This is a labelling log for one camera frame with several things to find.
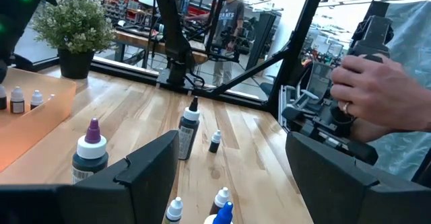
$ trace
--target bottle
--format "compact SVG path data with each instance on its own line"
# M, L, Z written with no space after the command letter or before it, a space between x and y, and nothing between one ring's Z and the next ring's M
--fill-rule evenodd
M33 110L41 104L43 104L42 94L38 90L35 90L32 96L32 101L30 103L30 109Z
M233 224L232 210L234 209L234 204L228 201L223 208L220 209L218 214L210 215L205 219L203 224Z
M6 110L7 108L7 93L6 89L0 85L0 110Z
M223 187L218 191L217 195L214 198L213 205L211 206L211 210L209 211L210 215L217 214L218 211L225 205L225 203L229 200L229 189L227 187Z
M99 122L93 118L87 134L78 139L72 161L72 184L76 184L108 166L106 138L100 134Z
M183 215L183 201L180 197L170 202L163 224L178 224Z
M208 151L210 151L212 153L217 153L218 146L220 145L221 139L222 139L222 134L221 134L220 130L217 130L213 134L213 137L211 138L211 144L209 144Z
M199 127L200 112L197 109L197 96L193 98L190 106L184 111L179 125L180 152L179 160L188 160L195 141L196 132Z
M21 114L25 111L24 104L24 94L20 87L16 87L11 92L11 112L14 114Z

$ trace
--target finger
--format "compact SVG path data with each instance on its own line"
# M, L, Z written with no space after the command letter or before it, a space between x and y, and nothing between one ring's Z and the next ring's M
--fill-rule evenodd
M331 73L332 82L336 84L344 84L350 86L361 85L361 74L337 67Z
M344 69L348 69L350 71L354 71L357 73L363 73L365 70L371 67L375 67L375 64L376 62L363 59L362 57L356 57L351 55L346 56L341 62L341 66Z
M344 106L347 104L347 102L345 101L339 101L338 102L338 108L344 112ZM350 102L350 104L347 106L347 108L345 109L345 113L349 114L350 116L356 116L359 117L359 106L353 104L352 102Z
M360 94L357 87L334 84L331 88L331 95L339 101L356 102Z

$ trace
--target gray t-shirt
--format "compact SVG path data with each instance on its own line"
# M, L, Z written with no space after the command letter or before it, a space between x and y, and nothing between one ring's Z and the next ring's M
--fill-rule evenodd
M237 26L238 20L244 19L244 4L239 0L233 0L230 3L225 3L222 10L220 11L220 16L218 18L217 28L215 29L215 43L221 44L222 39L220 34L230 26L232 28L232 34Z

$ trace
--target person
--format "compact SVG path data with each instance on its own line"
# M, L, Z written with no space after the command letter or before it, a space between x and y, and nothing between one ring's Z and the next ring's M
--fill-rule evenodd
M390 133L431 132L431 91L407 76L400 63L346 56L333 70L331 95L358 119L350 138L364 143Z
M208 20L209 14L187 16L185 19L190 20ZM225 0L225 4L219 15L217 27L213 41L216 44L222 43L220 34L229 26L233 29L233 36L237 36L244 22L244 3L239 0ZM225 55L234 49L235 42L229 42L226 49L219 50L219 54ZM232 78L232 62L215 62L213 85L219 86L223 77L223 83L227 83Z

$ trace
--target workbench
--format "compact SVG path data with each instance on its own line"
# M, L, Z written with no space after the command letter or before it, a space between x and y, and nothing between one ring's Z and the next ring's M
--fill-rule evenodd
M151 43L148 43L148 36L150 35L149 32L142 32L142 34L147 35L147 37L145 36L137 36L131 33L126 33L126 32L120 32L120 31L115 31L115 42L118 45L118 48L116 50L115 53L115 60L118 62L122 62L124 59L124 53L125 53L125 45L131 45L131 46L135 46L137 48L143 48L146 49L148 51L148 49L150 48L150 50L152 50L152 46L153 46L153 41ZM198 49L198 50L205 50L205 46L203 45L203 43L201 42L195 42L193 40L189 41L190 45L192 48L194 49ZM158 53L162 53L165 54L165 44L164 43L156 43L156 47L154 49L155 52ZM193 57L195 58L195 62L199 65L202 64L204 62L206 62L208 60L208 56L206 54L200 53L200 52L193 52ZM146 60L148 59L148 53L146 53L146 56L144 58L144 63L142 64L143 68L146 68Z
M60 77L58 67L40 73ZM192 100L95 72L75 82L71 116L1 172L1 184L70 184L72 155L91 118L100 121L113 164L177 129ZM199 109L191 158L178 162L171 193L171 200L184 201L181 223L202 224L224 186L232 194L235 224L312 223L286 157L286 133L272 115L206 98L199 98ZM218 129L222 145L213 154L209 142Z

